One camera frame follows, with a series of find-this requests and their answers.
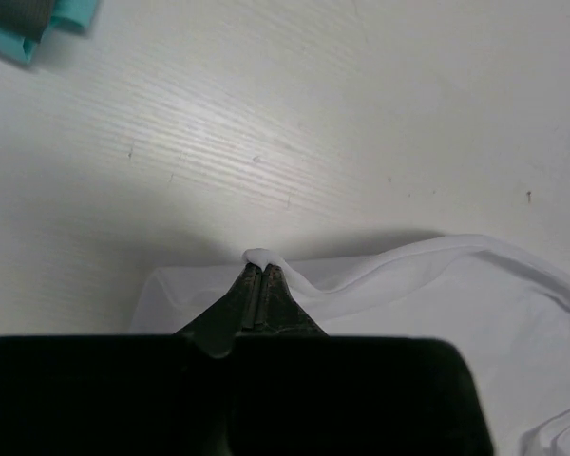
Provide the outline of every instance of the white cloth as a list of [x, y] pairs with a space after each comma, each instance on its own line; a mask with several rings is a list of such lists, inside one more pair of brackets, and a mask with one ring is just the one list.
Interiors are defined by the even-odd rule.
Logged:
[[[283, 268], [294, 299], [328, 334], [450, 341], [473, 371], [499, 454], [570, 456], [570, 275], [469, 235], [291, 265], [259, 249], [245, 257]], [[173, 333], [224, 295], [240, 270], [157, 270], [131, 331]]]

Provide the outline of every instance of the white wooden surface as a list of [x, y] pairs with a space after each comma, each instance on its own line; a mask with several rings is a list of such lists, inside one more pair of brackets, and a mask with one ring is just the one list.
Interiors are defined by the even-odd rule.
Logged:
[[442, 233], [570, 273], [570, 0], [104, 0], [0, 60], [0, 333], [123, 331], [156, 265]]

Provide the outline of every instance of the dark gray fabric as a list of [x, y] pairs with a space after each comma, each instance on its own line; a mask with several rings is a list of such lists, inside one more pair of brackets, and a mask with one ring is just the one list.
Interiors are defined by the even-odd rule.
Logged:
[[40, 42], [55, 0], [0, 0], [0, 28]]

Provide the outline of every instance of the teal cloth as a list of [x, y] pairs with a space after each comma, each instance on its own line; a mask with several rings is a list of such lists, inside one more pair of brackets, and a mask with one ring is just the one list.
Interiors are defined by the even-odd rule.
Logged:
[[[97, 0], [56, 0], [43, 39], [52, 29], [63, 23], [68, 23], [77, 29], [87, 29], [96, 7]], [[29, 64], [37, 47], [38, 43], [0, 28], [0, 53], [6, 57], [22, 64]]]

